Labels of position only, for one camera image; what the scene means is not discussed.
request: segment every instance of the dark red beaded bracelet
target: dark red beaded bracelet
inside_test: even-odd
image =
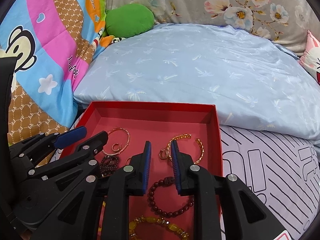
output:
[[[185,211],[189,210],[189,208],[192,207],[194,204],[194,201],[195,201],[194,197],[190,197],[188,199],[188,203],[185,204],[182,208],[180,208],[177,211],[166,212],[160,209],[155,202],[155,197],[154,197],[155,190],[159,186],[169,187],[173,184],[174,184],[174,177],[166,177],[164,179],[159,180],[158,182],[155,182],[149,190],[149,198],[148,198],[149,204],[152,207],[152,210],[161,217],[166,217],[166,218],[177,217],[179,215],[182,215]]]

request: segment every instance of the white sticker with red border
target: white sticker with red border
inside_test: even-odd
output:
[[[277,236],[274,240],[292,240],[288,231],[285,230],[279,236]]]

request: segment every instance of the blue heart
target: blue heart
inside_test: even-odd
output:
[[[43,22],[44,19],[45,19],[44,13],[39,13],[39,17],[37,19],[37,23]]]

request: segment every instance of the pink cartoon pillow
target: pink cartoon pillow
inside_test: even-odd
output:
[[[320,84],[320,42],[308,31],[307,47],[300,65]]]

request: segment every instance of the colorful blanket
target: colorful blanket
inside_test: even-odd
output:
[[[18,57],[9,143],[65,132],[77,112],[73,91],[104,37],[106,0],[16,0],[0,25],[0,57]]]

